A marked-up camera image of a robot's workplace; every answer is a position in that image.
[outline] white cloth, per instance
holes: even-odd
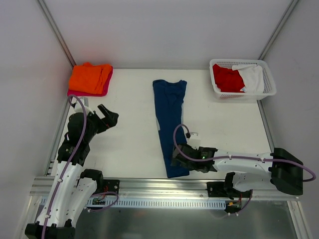
[[[263,68],[257,65],[233,65],[232,70],[238,70],[239,75],[243,78],[246,93],[263,93],[264,76]]]

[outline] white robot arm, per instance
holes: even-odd
[[[172,163],[203,173],[228,172],[224,183],[213,185],[215,189],[219,187],[219,196],[233,199],[253,189],[277,189],[298,196],[303,194],[303,182],[316,178],[300,160],[282,148],[275,148],[274,152],[268,153],[244,154],[200,147],[199,134],[189,131],[186,134],[187,144],[177,144],[175,134],[181,126],[185,125],[178,125],[173,135],[175,150]],[[303,180],[303,170],[313,177]]]
[[[87,200],[103,188],[102,172],[93,169],[83,171],[83,164],[93,136],[114,127],[119,115],[99,105],[105,116],[100,119],[88,107],[87,98],[74,97],[78,100],[72,104],[76,113],[69,118],[68,132],[58,150],[57,171],[51,191],[36,223],[28,224],[25,229],[29,239],[74,238],[77,220]],[[80,179],[72,193],[78,177]]]

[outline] laundry basket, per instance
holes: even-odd
[[[216,86],[213,65],[217,64],[220,67],[231,69],[233,65],[258,65],[263,68],[264,75],[264,92],[263,93],[232,93],[220,92]],[[232,100],[261,100],[266,96],[273,96],[277,90],[274,78],[266,62],[261,60],[238,60],[238,59],[212,59],[209,62],[209,71],[211,82],[214,88],[214,96],[218,99],[232,99]]]

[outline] white tabletop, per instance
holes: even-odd
[[[84,168],[99,169],[104,177],[167,178],[155,116],[152,82],[157,79],[187,81],[184,124],[200,134],[201,146],[243,153],[270,151],[257,102],[219,102],[212,95],[208,70],[114,70],[108,94],[89,97],[89,107],[102,118],[97,105],[104,104],[120,115],[118,124],[94,136]],[[191,171],[180,178],[224,177],[221,172]]]

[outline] folded orange towel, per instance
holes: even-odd
[[[74,66],[69,80],[69,89],[90,94],[101,94],[111,71],[112,66],[109,64],[93,66],[86,62],[82,66]]]

